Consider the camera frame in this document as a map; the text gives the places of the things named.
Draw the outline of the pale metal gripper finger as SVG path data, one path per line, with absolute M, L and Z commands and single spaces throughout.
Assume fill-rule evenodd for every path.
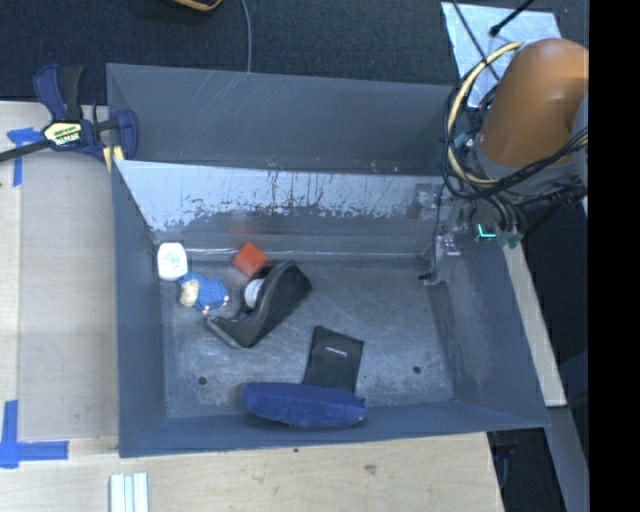
M 437 235 L 432 244 L 430 268 L 422 280 L 428 286 L 446 283 L 462 255 L 454 235 Z
M 409 220 L 438 221 L 442 214 L 444 190 L 445 185 L 440 183 L 417 184 L 406 217 Z

